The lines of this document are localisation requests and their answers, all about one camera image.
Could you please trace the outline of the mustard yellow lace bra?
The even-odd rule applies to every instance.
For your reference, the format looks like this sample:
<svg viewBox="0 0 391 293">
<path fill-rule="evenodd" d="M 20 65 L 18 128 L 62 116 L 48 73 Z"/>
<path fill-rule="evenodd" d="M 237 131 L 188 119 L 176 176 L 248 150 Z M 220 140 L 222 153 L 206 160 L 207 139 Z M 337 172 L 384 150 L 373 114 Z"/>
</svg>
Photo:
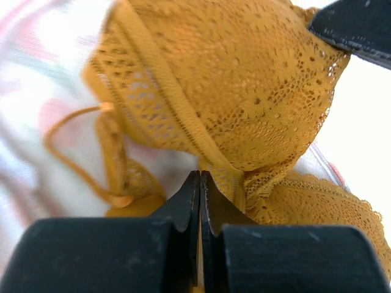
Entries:
<svg viewBox="0 0 391 293">
<path fill-rule="evenodd" d="M 354 225 L 390 272 L 381 215 L 294 165 L 325 121 L 349 57 L 316 38 L 316 9 L 290 1 L 117 1 L 84 70 L 108 186 L 53 146 L 111 215 L 163 201 L 158 179 L 125 151 L 131 138 L 194 155 L 218 189 L 260 224 Z"/>
</svg>

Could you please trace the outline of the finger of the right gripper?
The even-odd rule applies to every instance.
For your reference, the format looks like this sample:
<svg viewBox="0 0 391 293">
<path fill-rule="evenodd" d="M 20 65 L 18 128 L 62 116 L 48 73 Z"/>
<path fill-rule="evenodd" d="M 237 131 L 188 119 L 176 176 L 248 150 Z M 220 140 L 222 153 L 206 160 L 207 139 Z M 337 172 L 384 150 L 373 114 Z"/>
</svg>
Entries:
<svg viewBox="0 0 391 293">
<path fill-rule="evenodd" d="M 319 10 L 309 31 L 324 42 L 390 69 L 390 1 L 341 0 Z"/>
</svg>

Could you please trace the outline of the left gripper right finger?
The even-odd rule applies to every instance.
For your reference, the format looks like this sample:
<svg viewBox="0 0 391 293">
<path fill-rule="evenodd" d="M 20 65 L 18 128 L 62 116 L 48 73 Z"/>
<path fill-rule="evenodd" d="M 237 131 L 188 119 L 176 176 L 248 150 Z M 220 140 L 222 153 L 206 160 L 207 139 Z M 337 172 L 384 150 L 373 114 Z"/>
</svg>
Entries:
<svg viewBox="0 0 391 293">
<path fill-rule="evenodd" d="M 389 292 L 364 234 L 352 226 L 257 225 L 202 172 L 206 292 Z"/>
</svg>

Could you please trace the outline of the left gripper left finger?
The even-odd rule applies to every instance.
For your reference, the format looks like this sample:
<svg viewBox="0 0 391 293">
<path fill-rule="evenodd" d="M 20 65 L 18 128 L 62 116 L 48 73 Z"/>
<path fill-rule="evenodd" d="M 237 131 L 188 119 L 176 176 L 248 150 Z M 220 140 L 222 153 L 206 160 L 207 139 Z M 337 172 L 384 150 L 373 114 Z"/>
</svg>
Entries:
<svg viewBox="0 0 391 293">
<path fill-rule="evenodd" d="M 38 220 L 17 244 L 1 291 L 192 292 L 199 200 L 196 171 L 147 217 Z"/>
</svg>

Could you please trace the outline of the pink mesh bra laundry bag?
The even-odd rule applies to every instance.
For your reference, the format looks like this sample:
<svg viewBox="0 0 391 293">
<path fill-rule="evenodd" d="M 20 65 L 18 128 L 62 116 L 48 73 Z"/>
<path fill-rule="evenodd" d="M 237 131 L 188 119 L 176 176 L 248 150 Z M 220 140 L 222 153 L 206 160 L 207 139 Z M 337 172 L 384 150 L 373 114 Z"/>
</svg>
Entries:
<svg viewBox="0 0 391 293">
<path fill-rule="evenodd" d="M 95 129 L 100 102 L 84 70 L 116 2 L 12 1 L 11 11 L 1 18 L 1 190 L 16 218 L 15 223 L 1 223 L 3 250 L 13 248 L 12 228 L 24 228 L 39 218 L 149 215 L 180 189 L 191 171 L 202 170 L 192 154 L 126 138 L 126 153 L 157 177 L 163 201 L 148 211 L 137 204 L 130 215 L 111 215 L 111 206 L 47 149 L 48 131 L 73 114 L 54 134 L 53 146 L 101 186 L 108 186 Z M 323 164 L 313 142 L 294 171 L 345 189 Z"/>
</svg>

